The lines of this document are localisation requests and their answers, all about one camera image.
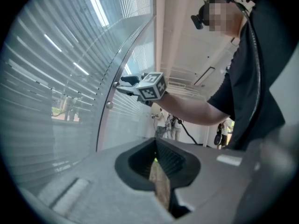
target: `white wall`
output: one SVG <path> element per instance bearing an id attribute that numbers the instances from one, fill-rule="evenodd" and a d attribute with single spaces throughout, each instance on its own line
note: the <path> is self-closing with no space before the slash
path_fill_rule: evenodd
<path id="1" fill-rule="evenodd" d="M 153 104 L 151 107 L 151 113 L 153 114 L 159 114 L 160 113 L 160 106 L 158 106 L 156 103 Z M 155 121 L 155 128 L 154 128 L 154 119 L 152 119 L 149 115 L 148 117 L 148 131 L 146 134 L 147 138 L 152 138 L 155 136 L 155 129 L 157 128 L 157 120 Z"/>
<path id="2" fill-rule="evenodd" d="M 199 144 L 205 145 L 207 131 L 208 131 L 208 126 L 200 125 L 199 141 L 198 141 Z"/>

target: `floor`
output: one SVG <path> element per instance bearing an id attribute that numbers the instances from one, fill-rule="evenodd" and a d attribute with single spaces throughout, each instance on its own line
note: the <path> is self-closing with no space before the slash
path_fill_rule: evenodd
<path id="1" fill-rule="evenodd" d="M 170 181 L 157 161 L 154 161 L 151 166 L 149 180 L 155 184 L 157 199 L 165 209 L 168 210 L 170 202 Z"/>
<path id="2" fill-rule="evenodd" d="M 58 116 L 52 116 L 52 119 L 64 120 L 64 118 L 65 118 L 64 114 L 60 114 Z M 78 118 L 77 114 L 75 114 L 74 122 L 79 122 L 79 118 Z"/>

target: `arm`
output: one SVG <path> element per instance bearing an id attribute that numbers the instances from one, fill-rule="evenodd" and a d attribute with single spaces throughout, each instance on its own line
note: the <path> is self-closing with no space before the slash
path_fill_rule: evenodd
<path id="1" fill-rule="evenodd" d="M 186 100 L 165 94 L 156 103 L 179 119 L 198 125 L 219 124 L 227 117 L 234 116 L 229 74 L 225 75 L 219 90 L 207 102 Z"/>
<path id="2" fill-rule="evenodd" d="M 229 121 L 225 121 L 225 123 L 226 123 L 226 125 L 228 126 L 228 128 L 230 129 L 230 130 L 233 130 L 233 128 L 232 128 L 232 126 L 230 125 L 230 122 Z"/>
<path id="3" fill-rule="evenodd" d="M 161 113 L 159 114 L 159 116 L 157 117 L 157 120 L 161 120 L 162 117 L 163 117 L 163 113 L 161 112 Z"/>
<path id="4" fill-rule="evenodd" d="M 214 125 L 228 117 L 208 102 L 181 99 L 171 94 L 165 94 L 156 103 L 179 119 L 198 125 Z"/>

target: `black cable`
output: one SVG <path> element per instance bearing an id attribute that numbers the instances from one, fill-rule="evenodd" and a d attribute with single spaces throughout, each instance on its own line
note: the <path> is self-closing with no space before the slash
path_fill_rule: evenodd
<path id="1" fill-rule="evenodd" d="M 180 120 L 180 119 L 178 119 L 178 123 L 180 124 L 180 125 L 182 125 L 183 126 L 183 128 L 184 128 L 184 130 L 185 130 L 185 132 L 186 132 L 186 134 L 193 140 L 193 142 L 195 143 L 195 144 L 197 144 L 198 145 L 198 143 L 195 141 L 195 139 L 188 133 L 188 131 L 186 130 L 186 128 L 185 128 L 185 126 L 183 125 L 183 122 L 182 122 L 182 120 Z"/>
<path id="2" fill-rule="evenodd" d="M 61 113 L 59 113 L 58 115 L 54 115 L 54 114 L 52 113 L 51 116 L 53 116 L 53 117 L 57 117 L 57 116 L 63 114 L 64 112 L 66 112 L 66 110 L 63 110 L 63 111 L 62 111 Z"/>

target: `man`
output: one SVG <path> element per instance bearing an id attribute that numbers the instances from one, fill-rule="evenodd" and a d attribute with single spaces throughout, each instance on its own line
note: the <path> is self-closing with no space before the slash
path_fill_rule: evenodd
<path id="1" fill-rule="evenodd" d="M 263 138 L 284 124 L 269 88 L 288 63 L 298 41 L 296 22 L 287 16 L 282 0 L 257 0 L 250 21 L 256 34 L 262 66 L 262 92 L 256 115 L 248 127 L 257 98 L 257 75 L 249 25 L 235 3 L 209 0 L 200 16 L 210 30 L 240 38 L 228 73 L 218 91 L 207 101 L 184 100 L 165 94 L 157 103 L 174 116 L 199 125 L 235 121 L 228 147 L 245 150 L 250 141 Z"/>
<path id="2" fill-rule="evenodd" d="M 231 121 L 229 120 L 229 118 L 227 118 L 223 123 L 222 123 L 222 130 L 221 130 L 221 143 L 220 145 L 222 147 L 226 146 L 227 142 L 228 142 L 228 128 L 230 130 L 233 130 L 232 126 L 231 126 Z"/>
<path id="3" fill-rule="evenodd" d="M 64 120 L 65 121 L 67 121 L 67 118 L 68 118 L 69 113 L 71 111 L 71 108 L 72 108 L 71 104 L 72 104 L 72 98 L 67 96 L 66 97 L 66 102 L 65 102 L 65 107 L 64 107 L 64 110 L 65 110 L 65 112 L 64 112 Z"/>
<path id="4" fill-rule="evenodd" d="M 158 115 L 156 114 L 156 117 L 155 117 L 155 119 L 158 120 L 155 137 L 162 138 L 163 135 L 165 134 L 165 132 L 166 132 L 165 122 L 166 122 L 167 116 L 168 116 L 167 112 L 160 108 L 160 114 L 158 114 Z"/>
<path id="5" fill-rule="evenodd" d="M 74 99 L 72 99 L 72 109 L 71 109 L 71 111 L 69 112 L 69 115 L 70 115 L 70 119 L 69 119 L 69 121 L 74 121 L 74 119 L 75 119 L 75 114 L 77 113 L 77 111 L 78 111 L 78 108 L 77 107 L 75 107 L 75 105 L 76 105 L 76 102 L 77 102 L 77 97 L 75 97 Z"/>
<path id="6" fill-rule="evenodd" d="M 80 101 L 85 101 L 83 96 L 80 98 Z M 79 103 L 81 108 L 84 108 L 83 104 L 84 104 L 83 102 Z M 87 121 L 89 114 L 90 112 L 85 109 L 78 109 L 79 124 L 81 125 L 84 124 Z"/>

